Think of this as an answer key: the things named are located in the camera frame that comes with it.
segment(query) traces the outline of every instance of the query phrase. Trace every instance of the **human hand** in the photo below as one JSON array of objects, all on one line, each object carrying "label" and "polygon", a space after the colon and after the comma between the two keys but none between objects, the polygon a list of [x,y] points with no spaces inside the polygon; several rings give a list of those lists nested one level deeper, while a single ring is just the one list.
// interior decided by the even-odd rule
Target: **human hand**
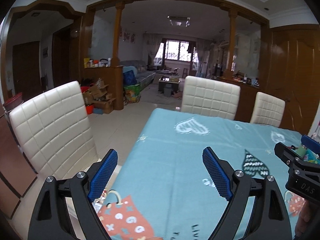
[{"label": "human hand", "polygon": [[306,230],[310,219],[313,217],[314,213],[317,210],[317,206],[309,201],[306,201],[303,205],[303,208],[299,214],[299,218],[294,229],[296,236],[300,237],[302,233]]}]

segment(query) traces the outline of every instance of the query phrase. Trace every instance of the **blue gripper pad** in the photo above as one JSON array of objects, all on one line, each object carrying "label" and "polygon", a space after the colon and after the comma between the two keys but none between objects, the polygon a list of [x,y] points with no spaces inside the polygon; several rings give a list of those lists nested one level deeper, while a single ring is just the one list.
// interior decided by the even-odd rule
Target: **blue gripper pad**
[{"label": "blue gripper pad", "polygon": [[313,151],[315,154],[320,154],[320,144],[309,136],[303,135],[301,137],[301,144]]},{"label": "blue gripper pad", "polygon": [[90,191],[88,198],[93,202],[96,198],[99,198],[105,189],[113,171],[118,164],[118,153],[112,150],[105,162],[101,165],[90,183]]},{"label": "blue gripper pad", "polygon": [[203,150],[202,160],[219,195],[227,201],[231,200],[233,194],[230,190],[230,179],[207,148]]}]

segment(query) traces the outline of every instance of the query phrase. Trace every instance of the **chair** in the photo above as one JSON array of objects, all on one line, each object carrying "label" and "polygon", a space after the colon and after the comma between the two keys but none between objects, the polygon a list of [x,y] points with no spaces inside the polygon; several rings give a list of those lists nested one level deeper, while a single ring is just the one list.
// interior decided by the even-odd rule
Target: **chair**
[{"label": "chair", "polygon": [[181,112],[217,116],[233,120],[240,95],[237,85],[211,79],[187,76]]},{"label": "chair", "polygon": [[186,78],[188,76],[188,68],[184,68],[182,72],[182,78]]},{"label": "chair", "polygon": [[258,92],[250,123],[268,124],[279,127],[285,102],[271,95]]},{"label": "chair", "polygon": [[68,179],[99,160],[77,81],[26,101],[10,112],[10,121],[41,177]]}]

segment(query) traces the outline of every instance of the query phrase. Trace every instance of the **sofa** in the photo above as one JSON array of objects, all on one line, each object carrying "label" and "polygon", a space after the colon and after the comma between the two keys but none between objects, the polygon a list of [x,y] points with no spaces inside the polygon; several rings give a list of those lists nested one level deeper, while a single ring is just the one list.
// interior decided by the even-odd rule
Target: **sofa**
[{"label": "sofa", "polygon": [[124,66],[123,72],[133,70],[137,83],[140,84],[140,91],[145,89],[153,81],[156,75],[153,71],[147,71],[146,63],[143,60],[121,61],[120,65]]}]

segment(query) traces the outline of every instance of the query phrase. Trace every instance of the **red container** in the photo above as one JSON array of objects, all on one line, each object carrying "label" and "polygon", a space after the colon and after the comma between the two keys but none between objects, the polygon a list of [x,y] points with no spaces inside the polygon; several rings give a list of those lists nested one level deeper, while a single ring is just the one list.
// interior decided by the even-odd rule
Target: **red container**
[{"label": "red container", "polygon": [[94,105],[90,105],[90,106],[86,106],[85,109],[87,110],[87,114],[92,114],[93,113],[93,109],[94,109]]},{"label": "red container", "polygon": [[18,93],[17,95],[15,95],[12,98],[9,98],[4,104],[4,108],[7,112],[9,112],[10,110],[14,109],[15,107],[17,107],[18,105],[20,105],[22,103],[22,92]]},{"label": "red container", "polygon": [[86,92],[90,87],[80,87],[81,93]]}]

